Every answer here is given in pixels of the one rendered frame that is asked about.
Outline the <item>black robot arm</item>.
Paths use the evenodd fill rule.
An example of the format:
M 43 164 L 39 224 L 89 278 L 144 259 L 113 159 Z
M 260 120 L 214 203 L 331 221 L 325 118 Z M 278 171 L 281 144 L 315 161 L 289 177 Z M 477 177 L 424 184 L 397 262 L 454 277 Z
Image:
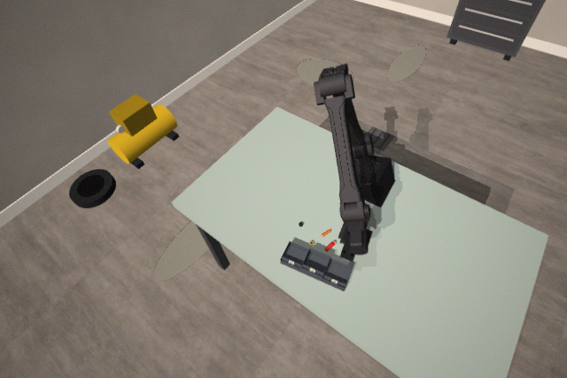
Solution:
M 347 223 L 343 238 L 345 244 L 340 257 L 349 262 L 353 261 L 355 255 L 369 252 L 366 228 L 370 207 L 365 204 L 357 174 L 371 179 L 383 167 L 381 162 L 373 162 L 372 137 L 370 133 L 363 133 L 357 120 L 352 101 L 355 98 L 352 86 L 353 78 L 348 74 L 347 64 L 324 68 L 319 80 L 314 82 L 316 104 L 325 104 L 330 117 L 340 184 L 339 211 L 342 221 Z M 324 100 L 327 99 L 326 96 L 333 98 Z

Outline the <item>grey three-compartment bin rack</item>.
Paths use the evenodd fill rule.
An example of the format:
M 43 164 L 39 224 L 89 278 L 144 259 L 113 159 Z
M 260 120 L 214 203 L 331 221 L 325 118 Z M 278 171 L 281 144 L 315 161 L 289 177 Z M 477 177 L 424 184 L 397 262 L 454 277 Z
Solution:
M 319 251 L 305 248 L 291 241 L 289 241 L 280 262 L 342 291 L 345 291 L 350 273 L 352 272 L 351 266 L 336 261 L 331 256 Z

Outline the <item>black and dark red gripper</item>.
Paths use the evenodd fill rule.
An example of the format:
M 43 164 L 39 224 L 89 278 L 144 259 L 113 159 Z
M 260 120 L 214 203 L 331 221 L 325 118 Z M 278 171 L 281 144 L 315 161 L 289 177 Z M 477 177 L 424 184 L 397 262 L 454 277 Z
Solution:
M 346 226 L 347 226 L 347 223 L 343 223 L 343 226 L 342 226 L 342 228 L 341 228 L 341 230 L 340 230 L 340 233 L 339 233 L 339 235 L 338 235 L 338 239 L 341 238 L 340 241 L 341 241 L 342 243 L 345 243 L 345 240 L 343 240 L 343 238 L 344 238 L 344 233 L 345 233 L 345 231 L 346 231 Z M 369 241 L 370 241 L 370 238 L 371 238 L 371 236 L 372 236 L 372 231 L 371 231 L 371 230 L 368 230 L 368 229 L 366 229 L 366 230 L 368 231 Z

